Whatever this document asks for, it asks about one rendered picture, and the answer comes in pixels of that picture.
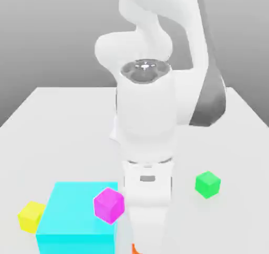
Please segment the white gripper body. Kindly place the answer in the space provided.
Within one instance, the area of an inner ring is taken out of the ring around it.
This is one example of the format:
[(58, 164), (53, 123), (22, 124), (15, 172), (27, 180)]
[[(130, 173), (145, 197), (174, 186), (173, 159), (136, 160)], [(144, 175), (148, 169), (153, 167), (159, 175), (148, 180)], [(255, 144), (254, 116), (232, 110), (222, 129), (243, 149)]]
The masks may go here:
[(133, 243), (140, 254), (161, 254), (169, 202), (128, 202)]

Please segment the small magenta cube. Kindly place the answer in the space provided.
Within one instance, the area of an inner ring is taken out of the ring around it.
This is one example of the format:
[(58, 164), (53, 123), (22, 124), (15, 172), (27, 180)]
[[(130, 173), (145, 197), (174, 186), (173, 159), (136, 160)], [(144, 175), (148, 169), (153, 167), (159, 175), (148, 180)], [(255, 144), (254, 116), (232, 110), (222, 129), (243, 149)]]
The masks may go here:
[(95, 216), (112, 225), (125, 211), (124, 196), (112, 189), (105, 188), (94, 199)]

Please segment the small green cube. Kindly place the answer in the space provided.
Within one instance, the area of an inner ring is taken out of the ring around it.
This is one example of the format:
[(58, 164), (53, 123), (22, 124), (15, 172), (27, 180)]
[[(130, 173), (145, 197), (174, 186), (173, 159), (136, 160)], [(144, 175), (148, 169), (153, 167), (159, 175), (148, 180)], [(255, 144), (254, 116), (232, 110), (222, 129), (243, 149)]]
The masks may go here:
[(221, 179), (210, 171), (198, 175), (195, 179), (195, 190), (205, 199), (208, 199), (219, 192)]

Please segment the small yellow cube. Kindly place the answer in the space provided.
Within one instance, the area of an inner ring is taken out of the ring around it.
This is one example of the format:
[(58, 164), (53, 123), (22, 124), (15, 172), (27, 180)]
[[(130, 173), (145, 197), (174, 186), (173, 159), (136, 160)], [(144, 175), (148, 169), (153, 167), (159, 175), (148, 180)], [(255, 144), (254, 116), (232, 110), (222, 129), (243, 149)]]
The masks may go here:
[(21, 230), (35, 234), (45, 208), (45, 204), (30, 201), (18, 214)]

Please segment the large cyan box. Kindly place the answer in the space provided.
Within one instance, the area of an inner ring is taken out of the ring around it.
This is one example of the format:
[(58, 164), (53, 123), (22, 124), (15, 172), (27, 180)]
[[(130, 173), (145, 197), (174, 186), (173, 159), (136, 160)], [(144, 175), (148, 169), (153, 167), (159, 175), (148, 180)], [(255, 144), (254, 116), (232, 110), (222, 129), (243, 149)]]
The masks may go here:
[(94, 214), (93, 198), (116, 182), (57, 182), (36, 231), (40, 254), (115, 254), (117, 226)]

